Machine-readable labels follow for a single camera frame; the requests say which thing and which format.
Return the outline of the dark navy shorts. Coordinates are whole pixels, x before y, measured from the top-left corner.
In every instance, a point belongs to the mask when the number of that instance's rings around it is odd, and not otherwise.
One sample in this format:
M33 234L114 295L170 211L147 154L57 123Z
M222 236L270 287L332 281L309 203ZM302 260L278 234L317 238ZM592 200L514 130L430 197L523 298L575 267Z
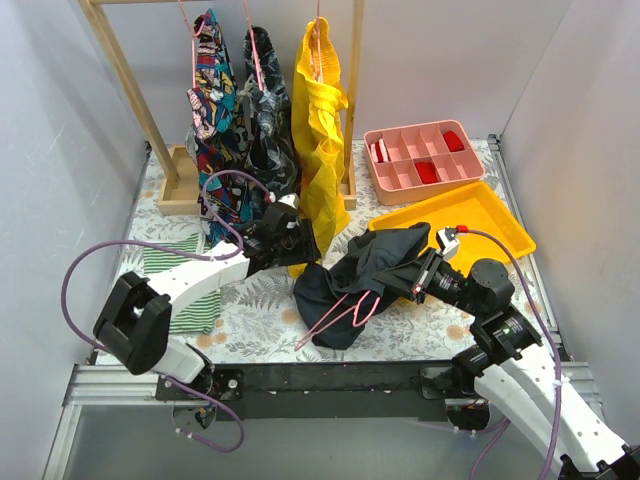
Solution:
M307 265L295 282L293 295L299 316L308 330L344 294L347 294L347 299L338 308L338 313L354 306L367 290L381 297L374 316L384 312L399 296L374 276L417 259L428 244L430 230L428 223L420 222L409 228L367 231L349 240L347 253L331 268L316 263ZM364 302L361 316L369 311L372 303L372 298ZM346 350L366 324L353 328L351 316L344 317L316 336L311 343L319 347Z

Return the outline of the pink wire hanger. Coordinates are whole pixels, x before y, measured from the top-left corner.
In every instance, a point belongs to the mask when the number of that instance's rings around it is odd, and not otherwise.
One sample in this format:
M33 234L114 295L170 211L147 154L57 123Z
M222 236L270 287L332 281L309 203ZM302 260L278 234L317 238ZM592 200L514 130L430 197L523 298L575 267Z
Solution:
M369 298L373 299L371 308L364 316L361 316L360 313L363 308L364 302ZM339 320L342 320L344 317L351 316L351 326L353 328L363 327L374 316L379 304L381 303L380 296L374 295L371 290L367 290L357 300L354 306L346 307L341 313L338 313L338 308L345 302L346 299L347 294L344 294L332 307L330 307L327 312L309 328L308 332L296 342L294 350L299 351L308 343L310 343L316 336L328 330L331 326L336 324Z

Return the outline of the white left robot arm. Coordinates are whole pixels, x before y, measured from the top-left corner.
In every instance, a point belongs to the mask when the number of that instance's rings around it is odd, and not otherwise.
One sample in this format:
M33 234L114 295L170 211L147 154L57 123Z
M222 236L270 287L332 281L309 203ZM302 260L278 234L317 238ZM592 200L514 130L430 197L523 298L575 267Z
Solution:
M170 337L171 321L225 285L271 267L321 257L312 222L283 202L271 204L242 239L241 245L221 241L203 260L192 259L145 278L134 272L122 275L94 325L98 342L131 374L164 375L188 398L205 398L214 385L214 366L196 348Z

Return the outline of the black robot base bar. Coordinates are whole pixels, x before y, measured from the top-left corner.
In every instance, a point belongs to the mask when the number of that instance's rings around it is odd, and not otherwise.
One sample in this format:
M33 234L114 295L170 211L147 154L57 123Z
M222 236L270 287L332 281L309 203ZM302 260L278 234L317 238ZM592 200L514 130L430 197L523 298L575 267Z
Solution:
M404 417L469 431L491 421L449 361L222 364L198 384L243 420Z

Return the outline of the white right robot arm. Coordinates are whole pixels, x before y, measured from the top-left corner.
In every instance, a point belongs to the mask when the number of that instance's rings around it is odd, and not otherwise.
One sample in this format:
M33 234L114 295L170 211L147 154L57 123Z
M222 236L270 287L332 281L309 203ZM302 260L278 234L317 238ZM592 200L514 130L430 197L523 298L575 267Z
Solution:
M460 395L480 395L499 409L544 457L544 474L638 478L639 449L613 432L557 372L541 335L512 304L514 286L502 263L481 259L463 275L433 248L419 262L413 293L474 318L474 346L452 360Z

